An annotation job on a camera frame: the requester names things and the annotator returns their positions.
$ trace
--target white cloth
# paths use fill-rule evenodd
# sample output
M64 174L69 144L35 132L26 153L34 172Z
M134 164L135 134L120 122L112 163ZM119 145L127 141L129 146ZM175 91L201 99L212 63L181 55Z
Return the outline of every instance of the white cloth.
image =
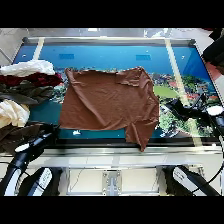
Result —
M12 123L13 126L24 127L30 116L29 108L12 100L0 103L0 128Z
M0 73L4 76L13 75L17 77L25 77L35 72L45 73L47 75L55 74L53 64L45 60L30 60L0 68Z

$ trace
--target white floor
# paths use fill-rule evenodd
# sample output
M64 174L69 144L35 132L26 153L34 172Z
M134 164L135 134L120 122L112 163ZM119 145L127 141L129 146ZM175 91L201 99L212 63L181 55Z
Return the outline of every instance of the white floor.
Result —
M0 34L0 48L13 59L16 55L22 38L24 36L137 36L137 37L152 37L165 36L163 28L137 28L137 29L98 29L97 32L88 31L88 28L3 28ZM208 37L211 32L203 29L192 28L186 31L181 29L172 29L169 34L170 38L194 38L202 52L209 46L213 40ZM8 65L9 62L0 55L0 65ZM10 161L9 158L1 158L1 161ZM131 167L132 165L155 166L167 164L203 164L205 177L209 180L220 168L222 164L221 154L207 155L190 155L190 154L169 154L169 155L152 155L152 156L99 156L99 157L40 157L30 164L31 168L40 166L62 166L73 167L71 181L69 186L64 186L65 194L70 187L71 192L101 192L102 191L102 170L83 170L87 166L96 166L102 169L111 169L111 167ZM3 177L6 172L6 166L0 164L0 177ZM122 171L122 190L123 191L147 191L158 188L154 184L156 180L155 170L152 169L127 169ZM220 192L220 179L216 178L211 184L217 191Z

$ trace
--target yellow tape strip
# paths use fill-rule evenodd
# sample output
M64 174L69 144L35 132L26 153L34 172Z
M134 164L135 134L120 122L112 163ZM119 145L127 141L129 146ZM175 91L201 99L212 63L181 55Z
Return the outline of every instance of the yellow tape strip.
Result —
M37 48L36 48L36 50L35 50L35 52L33 54L33 60L38 60L39 59L40 52L41 52L42 47L44 45L44 39L45 39L45 37L39 37Z
M171 64L172 69L173 69L173 74L174 74L174 77L176 79L180 100L181 100L183 105L189 106L190 104L189 104L189 101L187 99L187 94L186 94L185 89L184 89L184 84L183 84L183 81L182 81L182 78L181 78L181 75L180 75L180 71L179 71L178 66L177 66L177 62L176 62L176 59L175 59L173 49L171 47L170 40L165 39L165 44L166 44L166 49L167 49L167 52L168 52L168 55L169 55L170 64ZM195 120L190 118L190 119L188 119L187 124L188 124L188 126L191 130L191 134L193 136L199 136ZM194 142L195 146L202 146L202 142L201 142L200 138L193 137L193 142Z

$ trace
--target red cloth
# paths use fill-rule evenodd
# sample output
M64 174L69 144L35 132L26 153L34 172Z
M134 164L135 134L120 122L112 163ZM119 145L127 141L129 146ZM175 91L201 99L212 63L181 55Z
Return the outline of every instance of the red cloth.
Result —
M34 73L25 77L17 77L13 75L0 75L0 83L7 86L18 86L23 80L32 82L36 87L40 86L57 86L63 82L61 74L47 75L44 73Z

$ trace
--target pile of clothes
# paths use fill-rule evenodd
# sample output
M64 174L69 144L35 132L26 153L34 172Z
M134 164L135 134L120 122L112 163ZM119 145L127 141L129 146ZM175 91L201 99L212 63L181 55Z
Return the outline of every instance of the pile of clothes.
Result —
M13 154L24 136L38 134L40 123L27 124L29 107L51 98L54 87L62 82L61 74L45 60L0 68L0 152Z

